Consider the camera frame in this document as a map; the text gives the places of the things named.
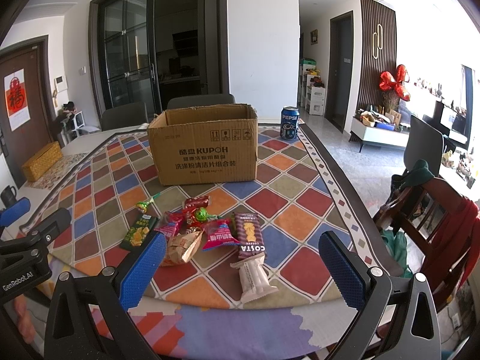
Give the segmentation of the person left hand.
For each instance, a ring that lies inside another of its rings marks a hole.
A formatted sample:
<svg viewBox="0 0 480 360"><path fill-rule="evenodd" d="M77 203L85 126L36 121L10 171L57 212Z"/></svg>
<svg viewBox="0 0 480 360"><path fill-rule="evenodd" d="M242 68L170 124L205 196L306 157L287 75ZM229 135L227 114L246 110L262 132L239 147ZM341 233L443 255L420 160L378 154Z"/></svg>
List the person left hand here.
<svg viewBox="0 0 480 360"><path fill-rule="evenodd" d="M14 322L22 342L44 356L46 322L32 311L42 305L20 295L6 304L6 309Z"/></svg>

